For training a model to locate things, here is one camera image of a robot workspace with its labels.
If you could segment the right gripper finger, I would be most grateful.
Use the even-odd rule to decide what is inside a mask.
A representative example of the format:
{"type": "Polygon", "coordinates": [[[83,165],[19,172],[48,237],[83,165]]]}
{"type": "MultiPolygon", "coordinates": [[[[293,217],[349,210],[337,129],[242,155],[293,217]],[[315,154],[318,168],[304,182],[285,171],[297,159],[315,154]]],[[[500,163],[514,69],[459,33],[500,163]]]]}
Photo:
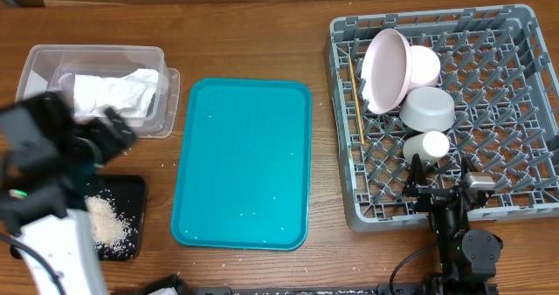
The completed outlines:
{"type": "Polygon", "coordinates": [[[464,157],[461,159],[460,163],[460,183],[463,185],[473,185],[476,177],[477,177],[478,170],[473,164],[473,161],[468,158],[464,157]]]}
{"type": "Polygon", "coordinates": [[[428,185],[425,176],[423,163],[419,154],[414,154],[411,161],[411,170],[406,179],[405,189],[416,189],[417,187],[426,187],[428,185]]]}

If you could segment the white cup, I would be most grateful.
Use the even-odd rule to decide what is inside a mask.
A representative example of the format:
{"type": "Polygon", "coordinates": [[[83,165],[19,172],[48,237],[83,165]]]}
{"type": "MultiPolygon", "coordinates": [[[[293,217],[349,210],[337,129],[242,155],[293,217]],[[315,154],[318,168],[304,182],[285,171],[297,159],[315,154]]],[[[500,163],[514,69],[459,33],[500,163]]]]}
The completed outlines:
{"type": "Polygon", "coordinates": [[[409,138],[403,147],[404,159],[411,163],[415,154],[422,162],[433,163],[446,156],[450,149],[450,142],[445,134],[430,131],[409,138]]]}

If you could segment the grey bowl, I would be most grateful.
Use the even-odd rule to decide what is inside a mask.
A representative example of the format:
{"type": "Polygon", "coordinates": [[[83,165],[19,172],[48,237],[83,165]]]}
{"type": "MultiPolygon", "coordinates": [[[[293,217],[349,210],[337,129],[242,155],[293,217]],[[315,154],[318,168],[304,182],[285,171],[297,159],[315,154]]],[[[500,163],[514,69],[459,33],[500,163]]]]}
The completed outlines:
{"type": "Polygon", "coordinates": [[[404,100],[399,118],[415,131],[444,132],[455,121],[454,99],[447,91],[436,87],[414,89],[404,100]]]}

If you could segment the small pink bowl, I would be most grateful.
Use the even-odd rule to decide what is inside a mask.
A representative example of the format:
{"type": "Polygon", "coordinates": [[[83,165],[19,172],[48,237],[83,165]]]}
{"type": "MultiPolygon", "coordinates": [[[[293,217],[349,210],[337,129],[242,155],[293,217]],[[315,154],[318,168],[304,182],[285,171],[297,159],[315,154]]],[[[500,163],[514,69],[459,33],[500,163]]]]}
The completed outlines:
{"type": "Polygon", "coordinates": [[[422,45],[411,47],[411,80],[408,91],[424,86],[435,86],[441,70],[440,59],[422,45]]]}

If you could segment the large pink plate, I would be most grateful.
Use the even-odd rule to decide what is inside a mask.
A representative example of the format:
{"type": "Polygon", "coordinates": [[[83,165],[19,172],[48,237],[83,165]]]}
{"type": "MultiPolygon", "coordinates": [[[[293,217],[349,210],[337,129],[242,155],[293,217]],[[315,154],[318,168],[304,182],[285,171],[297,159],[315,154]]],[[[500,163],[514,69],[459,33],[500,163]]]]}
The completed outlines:
{"type": "Polygon", "coordinates": [[[401,103],[411,82],[411,47],[400,32],[384,29],[375,35],[365,52],[361,79],[371,113],[384,114],[401,103]]]}

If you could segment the white napkin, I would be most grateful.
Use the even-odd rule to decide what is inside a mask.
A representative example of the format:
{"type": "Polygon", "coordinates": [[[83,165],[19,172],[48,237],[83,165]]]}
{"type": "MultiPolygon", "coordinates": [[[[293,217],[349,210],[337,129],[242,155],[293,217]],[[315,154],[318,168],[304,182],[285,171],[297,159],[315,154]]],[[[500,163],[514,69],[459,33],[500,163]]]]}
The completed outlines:
{"type": "Polygon", "coordinates": [[[77,74],[73,87],[74,116],[101,117],[111,107],[122,117],[145,118],[157,90],[159,72],[137,69],[124,77],[77,74]]]}

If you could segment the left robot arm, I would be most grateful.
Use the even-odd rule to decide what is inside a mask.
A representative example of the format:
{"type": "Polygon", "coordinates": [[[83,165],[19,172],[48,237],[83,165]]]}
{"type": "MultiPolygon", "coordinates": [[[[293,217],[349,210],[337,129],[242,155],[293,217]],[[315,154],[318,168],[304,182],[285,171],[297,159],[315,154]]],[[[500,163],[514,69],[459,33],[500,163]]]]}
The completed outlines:
{"type": "Polygon", "coordinates": [[[106,294],[85,198],[97,169],[136,141],[111,107],[79,124],[55,92],[1,110],[1,235],[41,294],[106,294]]]}

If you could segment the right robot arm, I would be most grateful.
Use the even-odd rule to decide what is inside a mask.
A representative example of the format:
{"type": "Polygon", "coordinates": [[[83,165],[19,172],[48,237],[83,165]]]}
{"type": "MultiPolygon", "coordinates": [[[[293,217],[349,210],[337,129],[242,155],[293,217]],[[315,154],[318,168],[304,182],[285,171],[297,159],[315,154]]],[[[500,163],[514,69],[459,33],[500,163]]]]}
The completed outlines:
{"type": "Polygon", "coordinates": [[[413,258],[437,249],[440,273],[431,274],[415,287],[416,294],[496,294],[496,285],[488,280],[496,275],[503,242],[487,230],[471,228],[468,212],[486,205],[495,194],[495,182],[480,172],[467,158],[461,160],[460,178],[448,189],[427,183],[423,162],[418,154],[411,161],[411,172],[403,195],[415,197],[416,212],[425,212],[436,243],[403,260],[390,275],[390,292],[397,292],[394,278],[399,269],[413,258]]]}

